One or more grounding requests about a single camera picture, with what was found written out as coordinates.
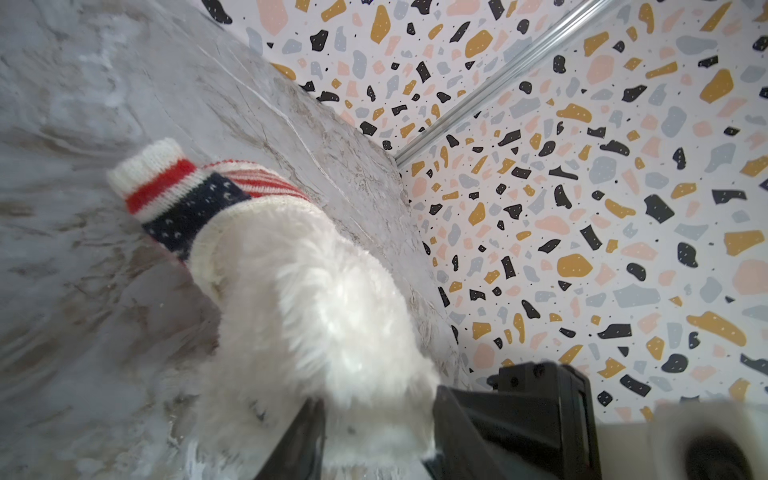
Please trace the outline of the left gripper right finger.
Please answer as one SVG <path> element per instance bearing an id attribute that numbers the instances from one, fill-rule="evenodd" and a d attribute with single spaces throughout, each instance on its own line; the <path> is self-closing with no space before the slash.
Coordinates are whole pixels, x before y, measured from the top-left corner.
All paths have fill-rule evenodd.
<path id="1" fill-rule="evenodd" d="M 435 480 L 505 479 L 454 390 L 439 386 L 433 405 L 436 455 L 423 465 Z"/>

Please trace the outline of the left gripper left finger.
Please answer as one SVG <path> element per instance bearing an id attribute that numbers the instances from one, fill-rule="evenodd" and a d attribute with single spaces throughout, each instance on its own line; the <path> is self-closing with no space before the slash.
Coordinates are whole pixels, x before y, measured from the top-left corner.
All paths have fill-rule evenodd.
<path id="1" fill-rule="evenodd" d="M 321 399 L 307 399 L 255 480 L 320 480 L 326 414 Z"/>

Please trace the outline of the red white striped sweater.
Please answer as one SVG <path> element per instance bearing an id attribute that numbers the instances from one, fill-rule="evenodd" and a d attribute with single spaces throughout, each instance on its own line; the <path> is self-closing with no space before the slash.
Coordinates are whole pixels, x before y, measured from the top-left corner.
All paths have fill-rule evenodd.
<path id="1" fill-rule="evenodd" d="M 171 138 L 121 161 L 107 179 L 150 238 L 182 263 L 188 262 L 202 229 L 234 205 L 273 198 L 310 200 L 256 162 L 224 160 L 198 166 Z"/>

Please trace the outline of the white teddy bear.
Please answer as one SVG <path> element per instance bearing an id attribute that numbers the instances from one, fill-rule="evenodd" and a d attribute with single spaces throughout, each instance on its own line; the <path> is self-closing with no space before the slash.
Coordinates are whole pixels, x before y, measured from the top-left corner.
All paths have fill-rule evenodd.
<path id="1" fill-rule="evenodd" d="M 292 197 L 228 208 L 189 266 L 221 314 L 196 402 L 200 448 L 219 472 L 254 476 L 309 398 L 325 404 L 328 466 L 434 457 L 440 378 L 406 301 L 321 209 Z"/>

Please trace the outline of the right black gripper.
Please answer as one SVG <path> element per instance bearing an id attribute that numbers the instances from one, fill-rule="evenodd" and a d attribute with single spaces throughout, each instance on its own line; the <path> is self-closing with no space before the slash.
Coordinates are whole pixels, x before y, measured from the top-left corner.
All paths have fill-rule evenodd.
<path id="1" fill-rule="evenodd" d="M 589 380 L 569 365 L 503 367 L 489 392 L 454 389 L 505 479 L 602 476 Z"/>

